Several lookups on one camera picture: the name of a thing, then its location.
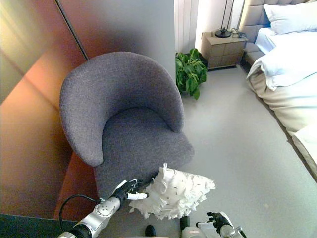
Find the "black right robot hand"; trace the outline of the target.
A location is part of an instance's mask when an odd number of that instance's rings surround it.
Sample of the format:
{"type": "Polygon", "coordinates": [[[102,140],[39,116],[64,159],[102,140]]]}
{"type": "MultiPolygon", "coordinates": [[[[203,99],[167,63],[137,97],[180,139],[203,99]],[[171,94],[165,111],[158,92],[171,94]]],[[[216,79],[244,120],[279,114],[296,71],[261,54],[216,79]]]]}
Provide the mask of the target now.
{"type": "Polygon", "coordinates": [[[220,235],[220,230],[223,226],[234,229],[232,222],[224,212],[207,212],[208,220],[206,222],[197,222],[196,227],[202,229],[203,227],[210,228],[211,224],[216,232],[220,235]]]}

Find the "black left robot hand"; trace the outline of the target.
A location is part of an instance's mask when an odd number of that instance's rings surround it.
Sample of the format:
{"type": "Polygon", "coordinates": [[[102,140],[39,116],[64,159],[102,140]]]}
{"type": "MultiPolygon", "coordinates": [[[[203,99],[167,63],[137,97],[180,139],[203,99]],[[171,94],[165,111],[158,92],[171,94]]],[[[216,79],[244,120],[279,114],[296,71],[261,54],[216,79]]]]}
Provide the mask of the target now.
{"type": "Polygon", "coordinates": [[[112,197],[118,198],[121,202],[127,200],[142,200],[149,197],[148,193],[139,193],[137,190],[142,185],[140,178],[130,181],[124,180],[120,183],[112,193],[112,197]]]}

